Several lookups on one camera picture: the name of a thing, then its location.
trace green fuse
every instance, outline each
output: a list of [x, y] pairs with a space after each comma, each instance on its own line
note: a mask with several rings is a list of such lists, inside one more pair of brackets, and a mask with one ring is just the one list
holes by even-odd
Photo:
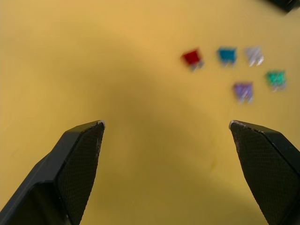
[[285, 71], [270, 71], [267, 73], [267, 80], [274, 91], [286, 87]]

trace red fuse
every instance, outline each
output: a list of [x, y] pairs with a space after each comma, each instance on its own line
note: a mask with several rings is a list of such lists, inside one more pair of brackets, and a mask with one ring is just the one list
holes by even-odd
[[194, 71], [197, 68], [201, 68], [204, 65], [202, 57], [198, 54], [197, 50], [192, 52], [184, 53], [182, 57], [185, 59], [191, 70]]

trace yellow table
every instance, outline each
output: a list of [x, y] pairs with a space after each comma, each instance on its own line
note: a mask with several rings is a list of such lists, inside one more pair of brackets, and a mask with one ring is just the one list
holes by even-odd
[[[105, 120], [82, 225], [265, 225], [230, 120], [300, 148], [300, 11], [259, 0], [10, 0], [1, 4], [0, 208], [62, 133]], [[222, 46], [238, 48], [223, 68]], [[248, 67], [243, 49], [261, 45]], [[180, 60], [199, 46], [205, 67]], [[285, 69], [287, 90], [264, 74]], [[239, 105], [236, 81], [254, 82]]]

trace blue fuse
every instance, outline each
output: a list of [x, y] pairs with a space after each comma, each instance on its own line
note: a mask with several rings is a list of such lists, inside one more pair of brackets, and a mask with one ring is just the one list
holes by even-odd
[[229, 63], [233, 66], [236, 62], [236, 48], [225, 48], [221, 47], [217, 51], [220, 57], [221, 62], [226, 67]]

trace purple fuse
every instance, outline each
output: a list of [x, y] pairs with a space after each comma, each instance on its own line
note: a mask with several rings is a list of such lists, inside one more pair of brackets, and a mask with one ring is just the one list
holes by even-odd
[[248, 103], [253, 100], [253, 84], [251, 82], [238, 82], [233, 86], [233, 90], [241, 103], [245, 100]]

